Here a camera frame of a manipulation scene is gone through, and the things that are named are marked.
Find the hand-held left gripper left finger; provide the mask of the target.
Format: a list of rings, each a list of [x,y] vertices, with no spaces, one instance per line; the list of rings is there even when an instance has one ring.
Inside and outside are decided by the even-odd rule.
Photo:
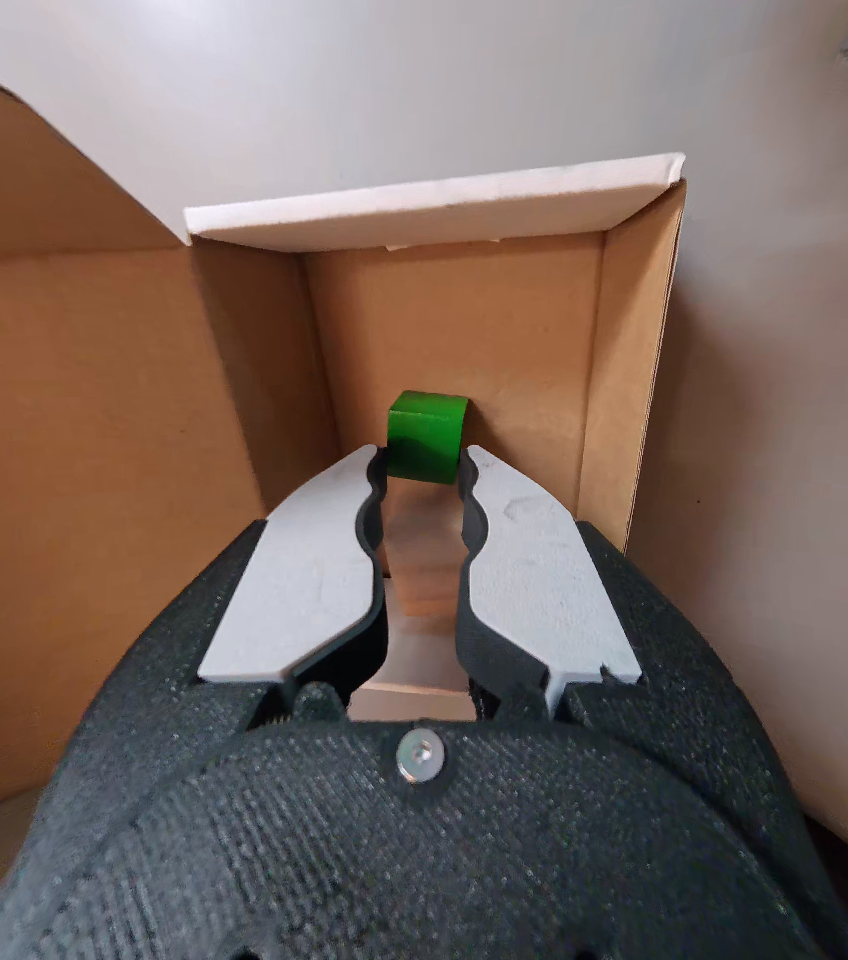
[[[207,683],[331,686],[344,703],[387,652],[386,454],[361,446],[269,515],[199,666]]]

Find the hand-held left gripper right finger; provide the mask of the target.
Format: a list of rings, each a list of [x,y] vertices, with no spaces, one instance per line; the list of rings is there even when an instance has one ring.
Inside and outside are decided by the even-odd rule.
[[[498,702],[540,693],[553,715],[570,685],[636,684],[642,667],[569,510],[478,445],[461,454],[458,488],[455,651],[475,687]]]

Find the green cube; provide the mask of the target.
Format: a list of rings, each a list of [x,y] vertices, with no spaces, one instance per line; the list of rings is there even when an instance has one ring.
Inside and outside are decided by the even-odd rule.
[[[387,413],[387,473],[410,481],[453,485],[468,400],[404,390]]]

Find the white cardboard box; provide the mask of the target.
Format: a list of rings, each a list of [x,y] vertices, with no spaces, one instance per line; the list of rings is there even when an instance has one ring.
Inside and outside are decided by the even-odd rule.
[[[625,550],[680,153],[190,208],[0,86],[0,802],[251,520],[403,390]]]

